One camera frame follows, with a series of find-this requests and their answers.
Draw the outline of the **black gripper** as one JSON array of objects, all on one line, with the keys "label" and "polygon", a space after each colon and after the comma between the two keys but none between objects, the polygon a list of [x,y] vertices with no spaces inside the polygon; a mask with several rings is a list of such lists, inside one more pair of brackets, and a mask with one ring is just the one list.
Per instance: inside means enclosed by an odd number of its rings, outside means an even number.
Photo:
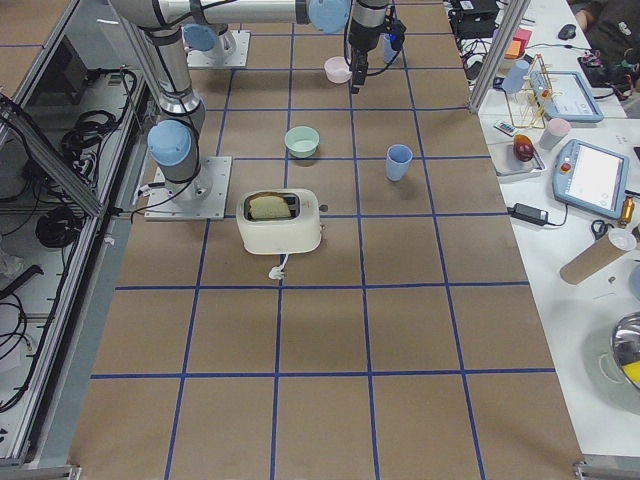
[{"label": "black gripper", "polygon": [[358,94],[365,83],[368,54],[373,50],[383,30],[382,16],[353,16],[349,23],[348,43],[352,72],[350,92]]}]

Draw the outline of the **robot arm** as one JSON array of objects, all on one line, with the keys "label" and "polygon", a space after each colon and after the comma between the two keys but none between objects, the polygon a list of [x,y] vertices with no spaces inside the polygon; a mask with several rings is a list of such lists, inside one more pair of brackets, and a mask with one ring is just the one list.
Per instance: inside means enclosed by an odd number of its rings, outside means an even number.
[{"label": "robot arm", "polygon": [[397,48],[404,41],[405,27],[387,1],[189,1],[186,11],[201,24],[295,23],[325,34],[342,32],[353,94],[373,75],[368,55],[380,37],[394,36]]},{"label": "robot arm", "polygon": [[178,17],[171,19],[160,1],[113,1],[111,5],[129,27],[135,56],[155,89],[161,117],[149,130],[147,146],[163,174],[167,201],[192,203],[211,188],[199,153],[205,107],[192,86],[181,30],[184,20],[199,9],[186,2]]}]

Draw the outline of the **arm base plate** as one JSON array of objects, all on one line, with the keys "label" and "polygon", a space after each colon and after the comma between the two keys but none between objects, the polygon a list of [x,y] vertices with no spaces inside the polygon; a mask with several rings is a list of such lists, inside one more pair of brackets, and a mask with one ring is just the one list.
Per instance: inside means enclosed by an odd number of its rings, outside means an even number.
[{"label": "arm base plate", "polygon": [[232,158],[203,157],[200,172],[185,191],[170,200],[182,186],[166,183],[164,174],[156,168],[154,181],[164,186],[152,189],[148,196],[151,208],[143,211],[149,221],[222,220],[225,214]]},{"label": "arm base plate", "polygon": [[191,49],[187,54],[190,70],[228,70],[245,68],[251,32],[228,30],[218,38],[215,46],[208,51]]}]

